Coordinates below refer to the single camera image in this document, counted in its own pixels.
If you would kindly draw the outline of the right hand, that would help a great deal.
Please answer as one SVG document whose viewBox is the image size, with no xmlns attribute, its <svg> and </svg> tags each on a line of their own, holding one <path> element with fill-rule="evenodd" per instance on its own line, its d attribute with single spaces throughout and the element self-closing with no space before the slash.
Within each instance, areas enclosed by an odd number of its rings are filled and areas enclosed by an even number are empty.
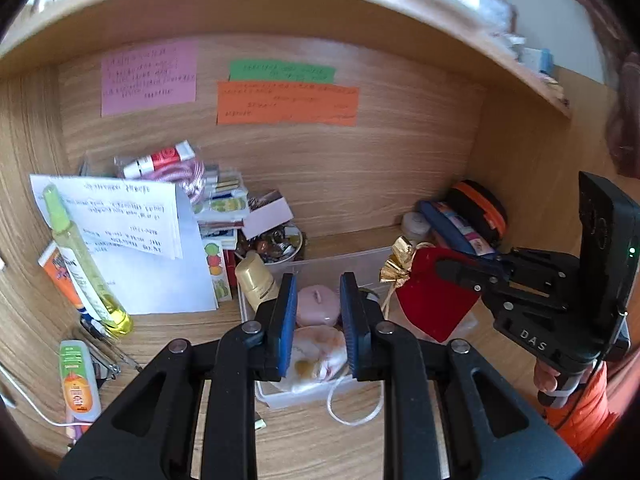
<svg viewBox="0 0 640 480">
<path fill-rule="evenodd" d="M 537 360 L 534 367 L 534 384 L 539 391 L 549 393 L 558 388 L 561 373 L 542 362 Z"/>
</svg>

